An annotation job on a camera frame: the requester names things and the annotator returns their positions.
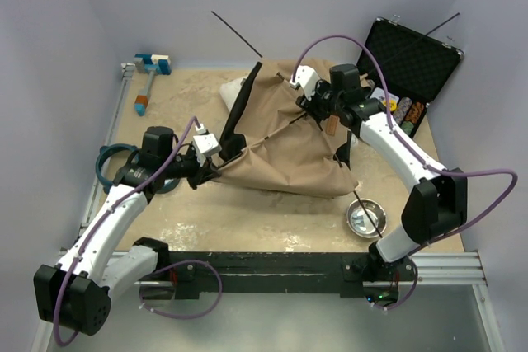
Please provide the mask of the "tan black pet tent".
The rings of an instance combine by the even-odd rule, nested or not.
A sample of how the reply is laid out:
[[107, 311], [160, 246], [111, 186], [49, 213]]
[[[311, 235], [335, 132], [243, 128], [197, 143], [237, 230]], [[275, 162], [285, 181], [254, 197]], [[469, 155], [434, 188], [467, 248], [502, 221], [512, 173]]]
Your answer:
[[296, 104], [290, 59], [256, 63], [219, 138], [219, 183], [335, 198], [358, 180], [350, 169], [351, 133], [334, 120], [317, 125]]

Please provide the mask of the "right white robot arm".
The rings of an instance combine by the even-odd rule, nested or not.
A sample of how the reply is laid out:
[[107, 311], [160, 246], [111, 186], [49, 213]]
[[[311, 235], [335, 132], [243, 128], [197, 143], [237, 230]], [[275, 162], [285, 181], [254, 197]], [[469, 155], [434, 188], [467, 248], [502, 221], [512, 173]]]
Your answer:
[[466, 223], [467, 180], [428, 156], [380, 100], [366, 97], [356, 66], [334, 66], [328, 80], [299, 66], [290, 85], [302, 90], [296, 100], [301, 109], [318, 122], [336, 116], [391, 166], [408, 190], [400, 226], [370, 248], [367, 269], [373, 278], [387, 279], [396, 271], [396, 261]]

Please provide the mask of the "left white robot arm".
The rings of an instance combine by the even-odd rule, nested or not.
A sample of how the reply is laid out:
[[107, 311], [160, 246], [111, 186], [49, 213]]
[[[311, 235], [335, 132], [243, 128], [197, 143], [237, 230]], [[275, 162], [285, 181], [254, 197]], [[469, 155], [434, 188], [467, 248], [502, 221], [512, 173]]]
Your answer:
[[142, 238], [118, 261], [111, 257], [132, 222], [147, 208], [166, 181], [186, 179], [192, 189], [219, 173], [211, 158], [221, 147], [214, 134], [195, 120], [195, 135], [184, 154], [183, 139], [168, 127], [150, 127], [116, 173], [106, 202], [86, 231], [55, 265], [42, 265], [34, 275], [40, 319], [53, 325], [56, 342], [65, 346], [59, 329], [74, 335], [96, 334], [113, 301], [145, 276], [163, 279], [175, 268], [168, 246]]

